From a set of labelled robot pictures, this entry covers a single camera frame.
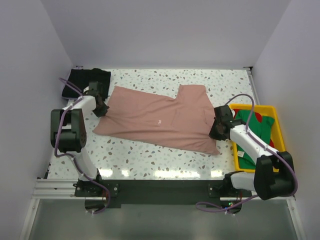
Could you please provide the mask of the pink printed t-shirt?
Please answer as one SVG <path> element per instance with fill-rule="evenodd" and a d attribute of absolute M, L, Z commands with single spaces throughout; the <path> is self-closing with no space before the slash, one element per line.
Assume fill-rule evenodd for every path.
<path fill-rule="evenodd" d="M 219 155 L 209 133 L 214 107 L 204 85 L 180 85 L 176 98 L 116 86 L 93 132 L 167 148 Z"/>

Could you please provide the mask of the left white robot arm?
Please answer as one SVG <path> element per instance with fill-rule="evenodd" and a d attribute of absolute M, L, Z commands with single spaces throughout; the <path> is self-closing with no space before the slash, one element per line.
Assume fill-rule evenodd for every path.
<path fill-rule="evenodd" d="M 107 114 L 109 107 L 105 103 L 104 86 L 101 82 L 92 81 L 81 92 L 73 83 L 63 78 L 59 80 L 79 97 L 70 105 L 50 113 L 50 143 L 54 148 L 54 156 L 68 157 L 78 172 L 79 187 L 83 188 L 87 182 L 86 191 L 92 196 L 99 196 L 104 184 L 86 150 L 85 117 L 94 114 L 101 118 Z"/>

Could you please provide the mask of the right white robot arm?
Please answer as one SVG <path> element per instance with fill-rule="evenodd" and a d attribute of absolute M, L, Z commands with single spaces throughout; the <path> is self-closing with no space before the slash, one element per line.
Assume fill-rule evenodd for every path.
<path fill-rule="evenodd" d="M 256 192 L 262 200 L 289 197 L 298 190 L 293 158 L 266 144 L 249 128 L 249 123 L 234 119 L 228 105 L 214 108 L 214 122 L 209 136 L 217 141 L 231 140 L 255 163 L 255 172 L 234 171 L 223 179 L 223 192 L 230 197 L 240 190 Z"/>

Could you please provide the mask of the folded black t-shirt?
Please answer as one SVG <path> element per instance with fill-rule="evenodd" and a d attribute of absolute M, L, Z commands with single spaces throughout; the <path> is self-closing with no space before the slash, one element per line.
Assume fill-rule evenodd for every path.
<path fill-rule="evenodd" d="M 109 87 L 111 82 L 111 72 L 99 68 L 93 69 L 72 69 L 66 80 L 72 87 L 79 92 L 89 86 L 90 82 L 99 82 L 103 86 L 102 97 L 106 99 L 109 95 Z"/>

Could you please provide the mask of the red t-shirt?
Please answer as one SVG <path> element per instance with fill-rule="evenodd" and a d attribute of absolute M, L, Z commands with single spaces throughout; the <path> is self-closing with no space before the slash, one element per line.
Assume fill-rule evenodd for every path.
<path fill-rule="evenodd" d="M 235 119 L 241 119 L 244 122 L 247 122 L 250 110 L 246 109 L 234 109 Z M 266 144 L 269 144 L 271 147 L 274 147 L 274 143 L 271 140 L 271 131 L 275 119 L 270 116 L 261 115 L 258 112 L 254 112 L 250 118 L 248 127 L 257 135 L 261 140 Z"/>

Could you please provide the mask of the green t-shirt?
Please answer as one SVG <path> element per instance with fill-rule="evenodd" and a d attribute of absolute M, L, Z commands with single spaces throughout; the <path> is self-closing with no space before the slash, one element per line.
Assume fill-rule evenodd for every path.
<path fill-rule="evenodd" d="M 247 122 L 250 110 L 246 109 L 234 109 L 235 119 L 242 119 Z M 274 147 L 274 143 L 271 140 L 271 130 L 275 123 L 275 119 L 270 116 L 261 115 L 258 112 L 254 112 L 250 118 L 248 127 L 261 138 L 265 143 L 269 144 L 271 147 Z M 238 154 L 238 164 L 241 169 L 254 170 L 255 163 L 252 158 L 246 153 Z"/>

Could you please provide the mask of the yellow plastic bin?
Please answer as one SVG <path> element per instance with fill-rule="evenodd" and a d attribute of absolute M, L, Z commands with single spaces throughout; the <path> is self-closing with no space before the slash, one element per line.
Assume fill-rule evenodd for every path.
<path fill-rule="evenodd" d="M 276 109 L 273 106 L 269 106 L 269 105 L 256 105 L 254 107 L 253 112 L 259 113 L 262 116 L 268 116 L 268 117 L 274 118 L 274 124 L 271 129 L 271 140 L 274 143 L 274 147 L 272 147 L 272 148 L 275 148 L 280 152 L 284 152 L 286 149 L 285 149 L 285 144 L 283 141 L 283 136 L 281 133 L 281 128 L 280 128 L 280 124 L 278 121 Z M 244 172 L 248 172 L 248 173 L 253 173 L 255 171 L 255 169 L 243 169 L 243 168 L 239 167 L 238 154 L 244 153 L 245 151 L 243 150 L 243 148 L 241 146 L 239 146 L 236 143 L 233 143 L 232 145 L 233 145 L 233 156 L 234 156 L 235 169 L 237 171 L 244 171 Z"/>

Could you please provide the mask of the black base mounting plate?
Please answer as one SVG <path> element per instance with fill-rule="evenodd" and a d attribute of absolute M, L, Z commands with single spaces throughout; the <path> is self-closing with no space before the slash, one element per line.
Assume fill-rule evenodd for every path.
<path fill-rule="evenodd" d="M 223 180 L 112 180 L 98 184 L 78 180 L 74 196 L 85 198 L 86 210 L 121 208 L 122 205 L 195 205 L 209 202 L 227 206 L 220 198 L 239 199 L 252 195 L 248 190 L 224 188 Z"/>

